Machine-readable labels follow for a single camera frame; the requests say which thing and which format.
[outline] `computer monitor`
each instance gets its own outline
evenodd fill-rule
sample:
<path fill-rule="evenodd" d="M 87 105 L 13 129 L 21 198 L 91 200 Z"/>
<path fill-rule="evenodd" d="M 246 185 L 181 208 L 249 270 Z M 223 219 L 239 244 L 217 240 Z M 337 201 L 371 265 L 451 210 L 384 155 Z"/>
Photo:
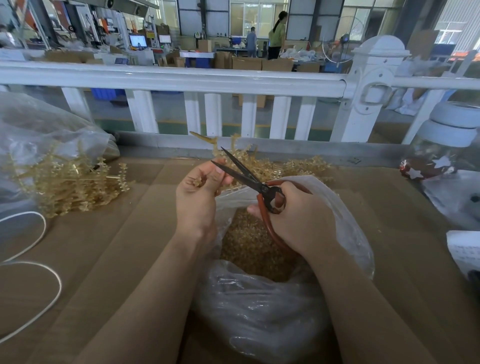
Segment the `computer monitor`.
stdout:
<path fill-rule="evenodd" d="M 160 43 L 171 43 L 172 38 L 170 36 L 158 36 Z"/>
<path fill-rule="evenodd" d="M 132 43 L 133 47 L 138 47 L 140 44 L 140 47 L 147 47 L 147 42 L 145 40 L 145 36 L 132 36 L 130 35 L 130 42 Z"/>

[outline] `woman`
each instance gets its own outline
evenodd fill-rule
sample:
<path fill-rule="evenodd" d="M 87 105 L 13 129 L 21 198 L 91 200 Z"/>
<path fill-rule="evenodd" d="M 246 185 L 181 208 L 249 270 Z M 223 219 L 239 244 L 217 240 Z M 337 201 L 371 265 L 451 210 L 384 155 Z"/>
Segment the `woman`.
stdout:
<path fill-rule="evenodd" d="M 270 40 L 270 45 L 268 47 L 269 60 L 277 59 L 280 51 L 285 46 L 285 24 L 287 23 L 287 19 L 288 13 L 285 11 L 280 12 L 275 26 L 270 31 L 270 33 L 268 33 L 268 39 Z"/>

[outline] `plastic bag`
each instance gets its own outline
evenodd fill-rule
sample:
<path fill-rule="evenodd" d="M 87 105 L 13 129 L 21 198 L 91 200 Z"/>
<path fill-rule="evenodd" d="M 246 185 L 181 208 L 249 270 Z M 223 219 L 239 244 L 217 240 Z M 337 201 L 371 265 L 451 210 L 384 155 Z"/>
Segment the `plastic bag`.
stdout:
<path fill-rule="evenodd" d="M 296 181 L 320 196 L 334 212 L 338 242 L 371 279 L 373 253 L 362 230 L 342 200 L 313 176 L 283 178 Z M 321 288 L 302 259 L 287 282 L 247 275 L 231 262 L 220 260 L 222 238 L 238 207 L 256 204 L 257 192 L 248 187 L 216 198 L 218 236 L 214 259 L 202 274 L 193 310 L 227 344 L 264 363 L 290 363 L 317 350 L 317 337 L 329 323 Z"/>
<path fill-rule="evenodd" d="M 94 162 L 120 156 L 114 137 L 90 121 L 25 94 L 1 92 L 0 97 L 0 218 L 35 209 L 9 176 L 11 159 L 32 165 L 54 150 L 75 158 L 81 152 Z"/>
<path fill-rule="evenodd" d="M 458 170 L 421 183 L 430 201 L 450 222 L 480 231 L 480 172 Z"/>

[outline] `window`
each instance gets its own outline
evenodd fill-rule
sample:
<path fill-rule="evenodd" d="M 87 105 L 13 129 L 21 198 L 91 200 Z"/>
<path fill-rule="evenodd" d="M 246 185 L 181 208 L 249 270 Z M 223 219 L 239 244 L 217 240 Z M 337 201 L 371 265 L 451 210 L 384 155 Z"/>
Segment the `window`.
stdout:
<path fill-rule="evenodd" d="M 281 11 L 288 9 L 288 0 L 230 2 L 230 35 L 246 36 L 255 27 L 259 38 L 268 38 Z"/>
<path fill-rule="evenodd" d="M 345 0 L 335 39 L 350 34 L 362 42 L 373 36 L 392 34 L 405 0 Z"/>
<path fill-rule="evenodd" d="M 435 30 L 439 30 L 436 44 L 457 44 L 460 33 L 465 23 L 462 22 L 438 22 Z"/>
<path fill-rule="evenodd" d="M 176 0 L 153 0 L 160 9 L 155 9 L 155 17 L 157 25 L 165 23 L 172 28 L 179 27 L 179 18 L 177 12 Z"/>

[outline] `fan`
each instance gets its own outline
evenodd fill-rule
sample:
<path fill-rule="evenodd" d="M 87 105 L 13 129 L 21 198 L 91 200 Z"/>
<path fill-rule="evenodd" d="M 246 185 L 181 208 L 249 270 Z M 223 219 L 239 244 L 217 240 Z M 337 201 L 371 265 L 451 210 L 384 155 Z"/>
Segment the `fan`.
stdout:
<path fill-rule="evenodd" d="M 338 68 L 341 63 L 348 62 L 348 48 L 351 41 L 362 41 L 364 25 L 363 22 L 355 16 L 342 16 L 338 21 L 338 26 L 343 24 L 350 25 L 350 33 L 345 33 L 338 40 L 325 42 L 325 36 L 322 40 L 322 52 L 327 60 L 336 64 Z M 327 43 L 328 51 L 325 51 L 325 43 Z"/>

